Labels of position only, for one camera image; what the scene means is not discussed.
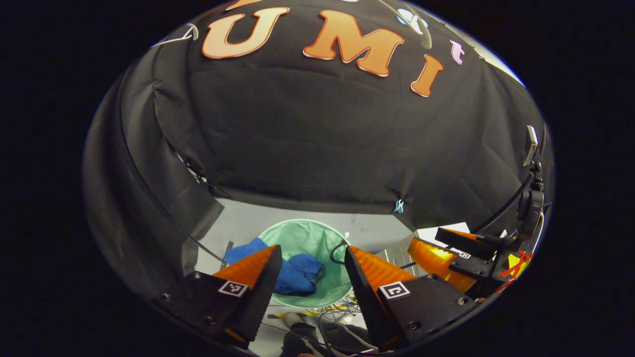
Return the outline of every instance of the blue towel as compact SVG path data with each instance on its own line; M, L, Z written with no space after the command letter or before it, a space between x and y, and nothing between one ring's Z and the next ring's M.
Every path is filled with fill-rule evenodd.
M228 250L225 254L225 261L228 264L233 264L268 247L262 239L256 238L247 245ZM288 262L283 260L274 293L311 295L318 289L313 279L317 278L322 269L324 269L324 265L308 254L298 254L289 259Z

